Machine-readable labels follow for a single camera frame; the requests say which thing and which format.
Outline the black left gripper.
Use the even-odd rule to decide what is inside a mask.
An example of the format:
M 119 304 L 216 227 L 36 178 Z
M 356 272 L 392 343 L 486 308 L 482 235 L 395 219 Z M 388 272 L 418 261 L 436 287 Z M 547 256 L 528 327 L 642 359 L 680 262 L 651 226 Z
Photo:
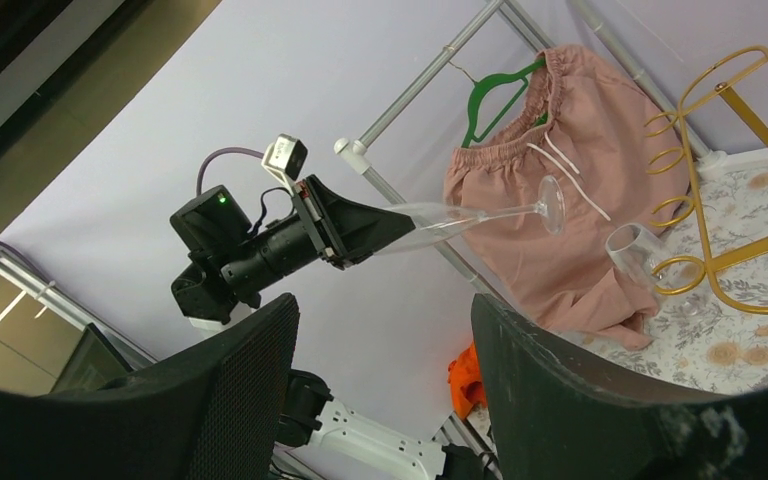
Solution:
M 415 228 L 409 217 L 348 200 L 318 178 L 299 180 L 291 195 L 318 258 L 339 270 L 365 261 Z

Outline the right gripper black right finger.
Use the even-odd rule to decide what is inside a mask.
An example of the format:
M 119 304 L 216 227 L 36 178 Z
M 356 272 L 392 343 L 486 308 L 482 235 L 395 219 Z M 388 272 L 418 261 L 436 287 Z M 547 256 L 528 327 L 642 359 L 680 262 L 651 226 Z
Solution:
M 719 395 L 603 359 L 495 297 L 471 324 L 506 479 L 768 479 L 768 387 Z

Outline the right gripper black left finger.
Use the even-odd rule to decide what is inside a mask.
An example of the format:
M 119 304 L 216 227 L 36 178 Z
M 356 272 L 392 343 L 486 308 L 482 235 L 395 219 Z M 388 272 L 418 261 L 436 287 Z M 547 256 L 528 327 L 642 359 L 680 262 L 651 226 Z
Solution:
M 0 390 L 0 479 L 263 479 L 300 320 L 285 293 L 97 390 Z

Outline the clear wine glass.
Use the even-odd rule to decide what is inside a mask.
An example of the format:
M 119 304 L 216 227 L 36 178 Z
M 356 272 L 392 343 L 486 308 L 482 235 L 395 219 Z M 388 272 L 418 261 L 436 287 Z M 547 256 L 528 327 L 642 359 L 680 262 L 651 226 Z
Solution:
M 545 176 L 538 188 L 538 198 L 533 204 L 497 210 L 482 210 L 442 203 L 406 203 L 385 208 L 385 211 L 409 217 L 415 228 L 396 242 L 376 252 L 376 255 L 406 253 L 446 242 L 462 235 L 482 223 L 537 214 L 544 228 L 559 235 L 565 222 L 565 203 L 559 183 L 552 176 Z
M 686 286 L 703 270 L 692 262 L 660 265 L 676 254 L 652 231 L 639 223 L 618 227 L 605 241 L 605 250 L 615 266 L 635 284 L 648 290 L 659 307 L 669 307 L 685 318 L 698 316 L 706 306 L 701 293 L 665 295 L 661 290 Z

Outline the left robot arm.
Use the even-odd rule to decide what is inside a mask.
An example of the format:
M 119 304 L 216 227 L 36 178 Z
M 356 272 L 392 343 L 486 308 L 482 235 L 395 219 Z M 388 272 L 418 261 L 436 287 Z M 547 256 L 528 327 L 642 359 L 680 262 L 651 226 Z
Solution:
M 222 185 L 198 194 L 170 218 L 190 265 L 172 282 L 184 316 L 226 325 L 239 304 L 261 305 L 261 291 L 323 260 L 345 270 L 416 231 L 410 215 L 348 200 L 310 175 L 287 188 L 294 211 L 264 231 Z M 358 414 L 320 377 L 288 374 L 277 442 L 353 457 L 399 479 L 481 479 L 471 448 L 420 441 Z

